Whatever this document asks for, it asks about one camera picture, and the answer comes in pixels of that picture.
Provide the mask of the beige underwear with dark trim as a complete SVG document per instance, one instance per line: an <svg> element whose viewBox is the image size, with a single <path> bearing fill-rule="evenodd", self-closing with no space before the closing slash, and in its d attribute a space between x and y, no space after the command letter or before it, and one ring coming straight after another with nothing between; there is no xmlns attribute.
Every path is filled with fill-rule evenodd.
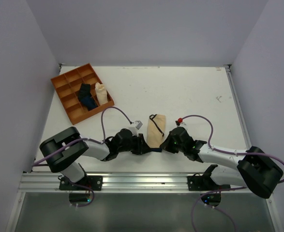
<svg viewBox="0 0 284 232"><path fill-rule="evenodd" d="M147 126L147 144L153 152L161 152L160 145L164 141L166 116L152 114L149 116Z"/></svg>

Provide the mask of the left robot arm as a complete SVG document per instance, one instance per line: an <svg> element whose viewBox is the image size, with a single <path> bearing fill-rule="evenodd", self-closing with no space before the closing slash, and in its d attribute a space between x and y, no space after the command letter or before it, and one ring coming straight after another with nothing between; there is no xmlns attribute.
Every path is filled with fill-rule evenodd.
<svg viewBox="0 0 284 232"><path fill-rule="evenodd" d="M129 129L121 129L115 136L98 142L81 137L76 127L69 127L45 140L39 149L44 158L34 165L46 161L51 172L61 173L78 190L84 189L88 183L84 169L76 161L79 157L87 156L99 161L110 161L122 152L143 155L152 151L143 134L134 135Z"/></svg>

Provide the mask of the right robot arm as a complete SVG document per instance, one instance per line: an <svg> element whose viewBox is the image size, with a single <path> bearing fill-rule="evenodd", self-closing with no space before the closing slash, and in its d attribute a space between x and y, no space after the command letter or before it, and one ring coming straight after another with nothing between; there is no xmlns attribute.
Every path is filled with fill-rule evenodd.
<svg viewBox="0 0 284 232"><path fill-rule="evenodd" d="M255 195L268 199L279 184L283 171L269 157L254 155L257 147L237 150L229 154L210 148L205 141L194 140L183 127L170 131L160 148L169 153L183 153L189 160L208 163L203 174L187 178L190 191L248 188Z"/></svg>

